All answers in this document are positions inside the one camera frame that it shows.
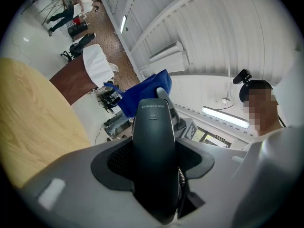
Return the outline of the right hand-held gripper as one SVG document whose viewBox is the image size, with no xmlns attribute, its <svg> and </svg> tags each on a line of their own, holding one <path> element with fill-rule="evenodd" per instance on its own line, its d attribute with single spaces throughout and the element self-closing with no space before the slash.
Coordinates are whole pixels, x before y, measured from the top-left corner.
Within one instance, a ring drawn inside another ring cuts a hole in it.
<svg viewBox="0 0 304 228">
<path fill-rule="evenodd" d="M 198 130 L 193 119 L 181 118 L 179 116 L 178 112 L 174 108 L 172 101 L 169 98 L 169 95 L 162 87 L 158 87 L 156 89 L 156 95 L 158 98 L 164 99 L 168 103 L 175 138 L 185 138 L 192 140 L 196 131 Z"/>
</svg>

